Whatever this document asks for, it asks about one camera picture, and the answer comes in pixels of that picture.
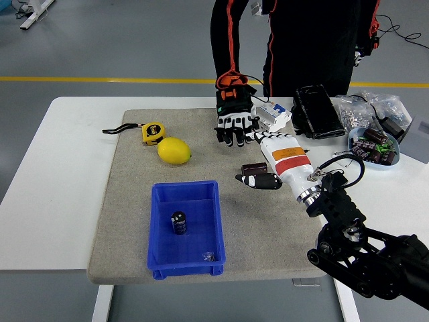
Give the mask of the person's right hand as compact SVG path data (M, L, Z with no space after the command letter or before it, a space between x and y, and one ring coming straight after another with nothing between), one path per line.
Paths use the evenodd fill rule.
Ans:
M259 129L259 118L253 106L252 96L256 90L245 85L230 87L216 92L217 98L217 133L219 142L228 147L236 141L239 147L250 142L247 134Z

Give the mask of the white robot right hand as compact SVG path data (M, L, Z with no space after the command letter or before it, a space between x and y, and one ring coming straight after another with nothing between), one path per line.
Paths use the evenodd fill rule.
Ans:
M248 137L256 141L273 172L266 174L241 175L235 178L253 189L277 190L284 183L290 186L296 200L303 200L302 195L316 189L316 182L308 177L314 172L309 158L290 134L253 132Z

